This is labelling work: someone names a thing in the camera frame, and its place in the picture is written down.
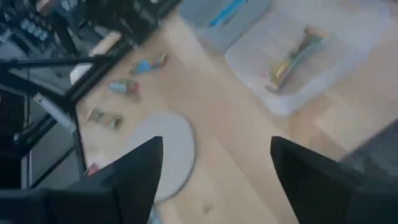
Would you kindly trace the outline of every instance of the small pink object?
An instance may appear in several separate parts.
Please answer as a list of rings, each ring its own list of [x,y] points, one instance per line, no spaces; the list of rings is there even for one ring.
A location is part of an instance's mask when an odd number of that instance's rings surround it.
[[[92,175],[94,175],[97,171],[100,170],[100,167],[98,164],[93,163],[89,168],[87,168],[85,175],[87,177],[91,177]]]

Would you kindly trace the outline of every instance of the black metal frame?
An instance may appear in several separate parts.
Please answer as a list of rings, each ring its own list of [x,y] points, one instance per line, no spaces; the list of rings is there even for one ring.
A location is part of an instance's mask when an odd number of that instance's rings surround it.
[[[162,9],[157,9],[159,15],[155,16],[155,20],[161,20],[166,14],[168,14],[180,0],[164,0],[170,1],[170,4],[166,4]],[[145,34],[140,34],[140,38],[133,40],[134,44],[141,45],[143,40],[149,38],[151,33],[155,31],[158,23],[152,24],[149,29],[145,31]],[[43,181],[48,175],[50,175],[73,151],[76,152],[78,157],[78,164],[80,169],[81,177],[84,175],[87,169],[85,153],[83,151],[83,144],[81,140],[80,127],[78,123],[76,105],[78,102],[117,64],[130,50],[132,50],[131,38],[122,37],[117,41],[107,56],[95,56],[88,58],[70,58],[70,59],[56,59],[56,60],[40,60],[40,61],[0,61],[0,84],[6,85],[9,88],[25,92],[29,96],[34,96],[37,93],[41,93],[56,103],[59,108],[68,113],[71,119],[75,122],[77,127],[73,133],[74,146],[67,150],[47,171],[45,171],[29,188],[35,188],[41,181]],[[76,65],[78,63],[93,63],[91,68],[64,94],[60,95],[40,85],[32,83],[29,80],[18,77],[12,74],[11,68],[22,68],[22,67],[43,67],[50,65]],[[16,142],[15,149],[12,149],[8,156],[24,157],[27,155],[32,148],[37,144],[45,134],[50,131],[55,125],[56,120],[49,114],[43,116],[39,121],[29,125],[20,135]]]

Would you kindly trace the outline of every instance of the blue object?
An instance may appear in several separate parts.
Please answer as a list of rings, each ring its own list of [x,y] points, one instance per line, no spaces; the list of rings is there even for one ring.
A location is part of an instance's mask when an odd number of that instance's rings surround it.
[[[228,21],[235,13],[237,13],[248,0],[235,0],[225,9],[223,9],[212,21],[210,21],[210,27],[217,26],[218,24]]]
[[[139,62],[138,66],[134,69],[136,73],[148,72],[152,69],[156,68],[153,64],[151,64],[148,60],[142,60]]]

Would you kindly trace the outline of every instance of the black metal stand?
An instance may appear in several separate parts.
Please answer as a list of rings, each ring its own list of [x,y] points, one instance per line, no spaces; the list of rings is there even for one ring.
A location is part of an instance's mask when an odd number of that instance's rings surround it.
[[[162,0],[163,3],[158,7],[152,7],[148,0],[137,0],[141,2],[142,10],[136,13],[129,13],[125,10],[113,10],[119,13],[120,19],[118,23],[114,25],[108,21],[102,21],[104,12],[108,12],[109,8],[104,7],[103,9],[95,10],[94,13],[97,15],[90,16],[91,20],[94,20],[98,24],[103,24],[111,30],[118,30],[122,33],[123,38],[117,41],[109,52],[112,52],[112,56],[95,56],[87,58],[67,58],[67,59],[55,59],[55,60],[35,60],[35,61],[0,61],[0,84],[5,85],[9,88],[15,89],[19,92],[26,93],[29,96],[35,96],[41,93],[50,101],[54,102],[61,110],[71,117],[77,127],[73,133],[75,140],[74,146],[67,150],[66,153],[56,161],[47,171],[45,171],[30,188],[38,186],[48,175],[50,175],[67,157],[72,151],[76,152],[78,157],[78,164],[80,166],[80,175],[84,175],[86,171],[86,161],[83,152],[83,146],[81,141],[81,134],[79,129],[79,123],[76,114],[76,105],[78,102],[118,63],[130,50],[132,50],[132,43],[141,45],[143,41],[149,38],[151,33],[158,28],[159,20],[163,19],[174,6],[180,2],[180,0]],[[144,11],[151,15],[151,19],[144,17]],[[126,31],[126,27],[132,29],[132,33]],[[44,88],[36,83],[29,80],[18,77],[12,73],[12,68],[37,68],[37,67],[53,67],[62,65],[77,65],[80,63],[92,63],[91,68],[63,95]],[[26,156],[32,148],[42,139],[47,132],[49,132],[57,121],[49,114],[41,117],[34,124],[29,125],[23,130],[18,140],[15,141],[15,145],[8,151],[0,151],[0,154],[6,154],[7,156],[14,158],[23,158]]]
[[[54,102],[61,110],[66,113],[75,112],[75,106],[77,102],[72,98],[72,94],[60,95],[53,92],[45,87],[42,87],[36,83],[26,80],[24,78],[18,77],[13,74],[10,69],[16,68],[39,68],[39,67],[54,67],[54,66],[64,66],[64,65],[76,65],[80,63],[92,63],[95,65],[107,66],[114,61],[114,56],[100,55],[95,57],[87,58],[62,58],[55,60],[10,60],[10,61],[0,61],[0,71],[2,71],[0,84],[3,84],[9,88],[23,92],[30,97],[41,93],[49,100]],[[76,86],[73,87],[74,90],[80,90],[84,88],[86,83],[78,82]],[[32,147],[56,124],[56,120],[46,114],[40,121],[36,122],[34,125],[30,125],[23,130],[18,140],[15,141],[15,146],[12,149],[8,149],[3,153],[8,156],[16,157],[22,159]]]

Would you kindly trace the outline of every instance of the clear plastic container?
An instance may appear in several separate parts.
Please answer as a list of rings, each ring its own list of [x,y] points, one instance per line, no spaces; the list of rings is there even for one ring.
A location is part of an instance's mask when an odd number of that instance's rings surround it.
[[[289,115],[355,68],[390,22],[388,8],[377,1],[292,2],[259,21],[232,45],[226,59],[274,114]],[[328,37],[294,67],[277,93],[265,89],[267,74],[303,39],[307,25]]]

